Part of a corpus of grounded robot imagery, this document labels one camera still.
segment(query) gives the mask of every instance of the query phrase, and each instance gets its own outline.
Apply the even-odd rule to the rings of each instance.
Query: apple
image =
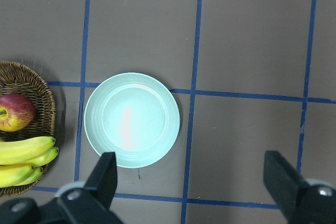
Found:
[[[0,130],[18,131],[28,126],[36,114],[32,101],[21,94],[0,96]]]

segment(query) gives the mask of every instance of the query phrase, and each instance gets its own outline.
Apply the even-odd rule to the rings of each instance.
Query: blue tape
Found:
[[[199,43],[200,43],[200,34],[201,34],[201,15],[202,15],[202,0],[197,0],[194,60],[193,60],[191,91],[196,90],[197,69],[198,69],[198,53],[199,53]],[[185,199],[185,200],[187,200],[187,198],[188,198],[191,145],[192,145],[193,123],[194,123],[194,110],[195,110],[195,94],[191,93],[188,132],[187,132],[187,143],[186,143],[186,154],[185,154],[185,166],[184,166],[184,183],[183,183],[183,199]],[[185,224],[185,222],[186,222],[186,210],[187,210],[187,202],[184,201],[184,202],[182,202],[182,209],[181,209],[181,224]]]
[[[308,102],[336,104],[335,100],[326,99],[326,98],[311,98],[311,97],[309,97]]]
[[[86,88],[96,88],[100,85],[101,82],[86,82],[85,87]]]
[[[304,139],[305,139],[305,125],[306,125],[306,119],[307,119],[309,77],[310,77],[311,54],[312,54],[313,37],[314,37],[316,2],[317,0],[311,0],[305,85],[303,89],[302,114],[301,114],[301,122],[300,122],[301,133],[299,137],[298,156],[297,156],[297,171],[299,173],[301,172],[301,167],[302,167],[303,146],[304,146]]]
[[[254,202],[236,202],[236,201],[221,201],[221,200],[188,199],[188,203],[190,203],[190,204],[198,204],[198,205],[212,205],[212,206],[230,206],[230,207],[279,209],[277,205],[254,203]]]
[[[139,194],[119,194],[115,193],[115,198],[122,199],[141,199],[141,200],[154,200],[154,201],[168,201],[168,202],[182,202],[183,198],[152,196],[152,195],[139,195]]]
[[[87,45],[88,45],[89,14],[90,14],[90,0],[85,0],[74,181],[79,180],[81,132],[82,132],[82,122],[83,122],[83,104],[84,104],[84,99],[85,99],[85,71],[86,71],[86,54],[87,54]]]
[[[45,186],[34,186],[31,190],[33,191],[46,191],[49,193],[56,193],[59,188],[56,187],[45,187]]]
[[[279,100],[279,101],[291,101],[291,102],[303,101],[301,97],[287,97],[284,95],[273,95],[273,94],[233,93],[233,92],[206,91],[206,90],[196,90],[195,93],[198,95],[208,95],[215,97],[236,97],[236,98]]]
[[[71,81],[48,81],[49,86],[58,86],[58,87],[80,87],[80,82],[71,82]]]

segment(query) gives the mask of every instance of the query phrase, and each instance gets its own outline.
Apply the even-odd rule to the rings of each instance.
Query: wicker basket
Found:
[[[0,137],[5,141],[17,141],[35,136],[53,136],[55,131],[56,105],[54,96],[47,82],[30,67],[12,61],[0,61],[0,95],[19,93],[31,99],[36,109],[32,123],[16,132],[0,131]],[[48,165],[43,166],[44,174]],[[0,188],[0,197],[11,197],[32,189],[37,183],[24,186]]]

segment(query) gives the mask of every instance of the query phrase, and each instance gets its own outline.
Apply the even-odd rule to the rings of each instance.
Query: banana bunch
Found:
[[[58,155],[55,138],[38,136],[5,142],[0,138],[0,188],[27,185],[43,174],[42,166]]]

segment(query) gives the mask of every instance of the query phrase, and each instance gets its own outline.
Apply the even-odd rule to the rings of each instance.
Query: light blue plate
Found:
[[[115,152],[118,166],[139,168],[168,153],[179,133],[180,114],[162,83],[145,74],[122,73],[94,90],[84,128],[99,155]]]

